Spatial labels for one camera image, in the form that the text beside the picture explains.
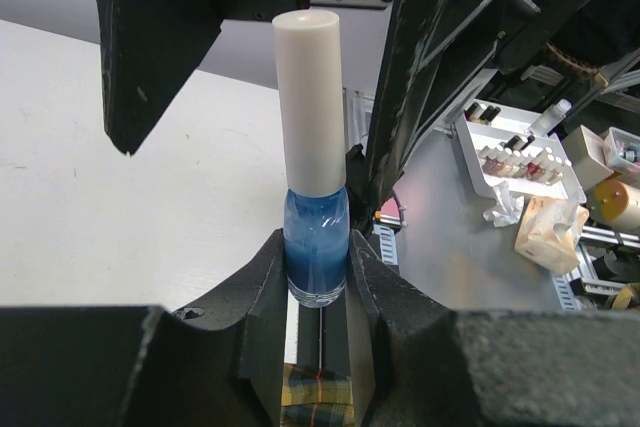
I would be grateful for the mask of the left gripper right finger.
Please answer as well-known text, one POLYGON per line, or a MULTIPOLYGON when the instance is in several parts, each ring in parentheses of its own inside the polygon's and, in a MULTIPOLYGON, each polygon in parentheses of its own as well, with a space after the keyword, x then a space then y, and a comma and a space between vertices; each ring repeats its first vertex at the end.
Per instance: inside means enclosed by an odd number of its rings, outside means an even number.
POLYGON ((635 426, 639 317, 456 311, 350 236, 347 329, 359 426, 635 426))

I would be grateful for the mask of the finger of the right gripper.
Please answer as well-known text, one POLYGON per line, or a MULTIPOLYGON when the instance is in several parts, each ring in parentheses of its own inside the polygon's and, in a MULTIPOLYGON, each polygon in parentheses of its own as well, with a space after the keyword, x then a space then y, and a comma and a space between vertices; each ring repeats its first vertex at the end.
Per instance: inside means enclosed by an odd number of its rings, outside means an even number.
POLYGON ((104 129, 134 154, 226 20, 269 22, 300 0, 96 0, 104 129))

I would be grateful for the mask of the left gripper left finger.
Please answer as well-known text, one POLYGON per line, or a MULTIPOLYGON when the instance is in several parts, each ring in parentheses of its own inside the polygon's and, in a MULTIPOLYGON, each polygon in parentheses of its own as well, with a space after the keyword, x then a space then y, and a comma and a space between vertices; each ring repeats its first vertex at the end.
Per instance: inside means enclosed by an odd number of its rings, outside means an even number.
POLYGON ((275 426, 287 281, 280 231, 191 303, 5 307, 5 426, 275 426))

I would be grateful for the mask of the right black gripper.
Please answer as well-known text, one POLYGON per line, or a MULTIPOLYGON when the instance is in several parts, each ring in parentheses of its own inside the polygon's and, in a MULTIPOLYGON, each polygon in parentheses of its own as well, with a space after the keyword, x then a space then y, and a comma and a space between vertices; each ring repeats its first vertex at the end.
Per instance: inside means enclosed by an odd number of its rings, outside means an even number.
POLYGON ((388 198, 418 140, 496 51, 506 0, 309 0, 384 10, 393 1, 365 155, 362 199, 388 198))

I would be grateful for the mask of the white nail polish cap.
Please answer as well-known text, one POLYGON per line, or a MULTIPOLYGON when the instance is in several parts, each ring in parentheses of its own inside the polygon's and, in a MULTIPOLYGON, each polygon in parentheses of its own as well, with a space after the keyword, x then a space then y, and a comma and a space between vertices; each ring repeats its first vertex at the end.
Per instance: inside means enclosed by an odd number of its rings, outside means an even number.
POLYGON ((283 13, 272 21, 287 185, 326 197, 346 182, 339 16, 283 13))

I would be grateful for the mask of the blue nail polish bottle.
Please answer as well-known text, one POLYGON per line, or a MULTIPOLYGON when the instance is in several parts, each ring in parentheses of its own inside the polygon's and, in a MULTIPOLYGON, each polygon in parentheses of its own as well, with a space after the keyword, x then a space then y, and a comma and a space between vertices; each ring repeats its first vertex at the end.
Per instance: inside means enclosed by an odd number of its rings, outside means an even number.
POLYGON ((284 205, 288 286, 304 307, 323 308, 344 289, 350 220, 347 191, 305 197, 288 191, 284 205))

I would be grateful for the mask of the yellow plaid sleeve forearm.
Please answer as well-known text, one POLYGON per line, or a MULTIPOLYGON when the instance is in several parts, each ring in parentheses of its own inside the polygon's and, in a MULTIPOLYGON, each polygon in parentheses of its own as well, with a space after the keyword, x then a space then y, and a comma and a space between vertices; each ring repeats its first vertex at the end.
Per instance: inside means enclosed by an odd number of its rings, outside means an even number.
POLYGON ((351 378, 322 368, 286 363, 281 426, 354 426, 351 378))

